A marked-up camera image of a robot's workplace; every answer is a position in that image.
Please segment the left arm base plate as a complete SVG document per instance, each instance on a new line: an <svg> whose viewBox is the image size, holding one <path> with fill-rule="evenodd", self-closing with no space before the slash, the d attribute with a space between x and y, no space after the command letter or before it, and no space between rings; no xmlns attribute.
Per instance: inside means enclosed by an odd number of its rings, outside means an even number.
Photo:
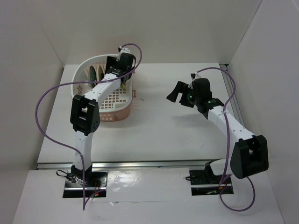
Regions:
<svg viewBox="0 0 299 224"><path fill-rule="evenodd" d="M82 198L83 181L64 170L57 170L56 175L65 178L63 198ZM93 194L93 198L106 197L107 195L107 172L94 172L89 183L85 184L86 198Z"/></svg>

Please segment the cream floral plate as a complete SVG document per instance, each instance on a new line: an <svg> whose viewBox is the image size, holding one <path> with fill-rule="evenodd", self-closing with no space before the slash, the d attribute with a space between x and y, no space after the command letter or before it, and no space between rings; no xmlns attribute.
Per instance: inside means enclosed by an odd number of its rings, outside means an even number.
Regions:
<svg viewBox="0 0 299 224"><path fill-rule="evenodd" d="M102 66L98 66L98 73L97 73L97 79L98 81L101 81L105 76L105 71L103 70Z"/></svg>

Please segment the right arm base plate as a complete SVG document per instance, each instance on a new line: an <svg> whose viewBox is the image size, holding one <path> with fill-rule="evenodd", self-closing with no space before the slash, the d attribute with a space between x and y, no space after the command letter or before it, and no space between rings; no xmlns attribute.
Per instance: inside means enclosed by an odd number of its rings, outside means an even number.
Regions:
<svg viewBox="0 0 299 224"><path fill-rule="evenodd" d="M185 178L191 185L192 196L210 196L223 194L234 194L232 181L230 178L219 185L220 175L209 175L204 170L190 170Z"/></svg>

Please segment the blue white patterned plate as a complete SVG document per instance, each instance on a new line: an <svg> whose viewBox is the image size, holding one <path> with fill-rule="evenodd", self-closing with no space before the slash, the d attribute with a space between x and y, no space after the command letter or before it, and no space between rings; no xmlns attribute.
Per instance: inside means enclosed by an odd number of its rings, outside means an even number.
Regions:
<svg viewBox="0 0 299 224"><path fill-rule="evenodd" d="M97 70L94 66L90 66L89 68L89 81L97 81Z"/></svg>

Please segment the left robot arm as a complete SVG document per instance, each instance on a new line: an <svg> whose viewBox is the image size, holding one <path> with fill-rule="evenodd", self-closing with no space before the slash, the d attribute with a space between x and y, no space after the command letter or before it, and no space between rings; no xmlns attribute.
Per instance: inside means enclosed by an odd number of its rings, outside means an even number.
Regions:
<svg viewBox="0 0 299 224"><path fill-rule="evenodd" d="M133 98L132 70L136 57L128 48L118 54L94 56L77 68L71 84L70 122L75 131L75 157L71 173L81 186L93 182L92 139L100 122L123 120Z"/></svg>

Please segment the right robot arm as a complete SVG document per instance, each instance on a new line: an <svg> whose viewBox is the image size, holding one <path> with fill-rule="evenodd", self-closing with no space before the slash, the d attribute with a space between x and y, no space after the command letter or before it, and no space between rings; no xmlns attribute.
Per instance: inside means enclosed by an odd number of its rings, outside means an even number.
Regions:
<svg viewBox="0 0 299 224"><path fill-rule="evenodd" d="M206 164L204 178L207 182L214 183L219 177L227 175L243 179L268 170L266 138L247 130L225 109L218 98L212 96L208 79L197 78L190 84L179 81L167 99L175 102L179 94L182 95L179 101L181 105L197 107L198 112L215 124L229 142L229 152L224 159Z"/></svg>

